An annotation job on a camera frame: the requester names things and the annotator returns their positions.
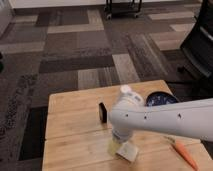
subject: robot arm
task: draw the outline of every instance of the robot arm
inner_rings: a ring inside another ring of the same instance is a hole
[[[134,130],[213,141],[213,99],[145,107],[139,94],[122,86],[109,120],[113,125],[113,136],[119,142],[131,138]]]

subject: wall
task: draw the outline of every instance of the wall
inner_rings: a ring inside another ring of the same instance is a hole
[[[143,0],[143,2],[157,2],[171,0]],[[13,8],[79,6],[105,4],[106,0],[10,0]]]

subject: orange carrot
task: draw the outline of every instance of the orange carrot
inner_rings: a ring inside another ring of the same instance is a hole
[[[173,148],[183,157],[183,159],[195,170],[198,171],[198,166],[192,156],[189,154],[184,145],[171,137],[166,137],[172,142]]]

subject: patterned carpet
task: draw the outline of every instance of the patterned carpet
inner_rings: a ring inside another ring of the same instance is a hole
[[[19,9],[0,39],[0,170],[41,170],[52,93],[147,80],[192,81],[179,50],[194,0],[145,3],[142,15],[105,20],[103,6]],[[170,84],[181,100],[191,85]]]

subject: wooden table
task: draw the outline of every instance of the wooden table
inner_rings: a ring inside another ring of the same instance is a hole
[[[145,99],[153,91],[170,92],[164,81],[130,84]],[[107,153],[111,125],[99,121],[98,104],[110,110],[120,86],[98,88],[50,96],[43,171],[185,171],[191,167],[171,148],[163,134],[139,131],[131,141],[139,149],[130,164]],[[199,140],[181,139],[201,171],[213,170],[213,163]]]

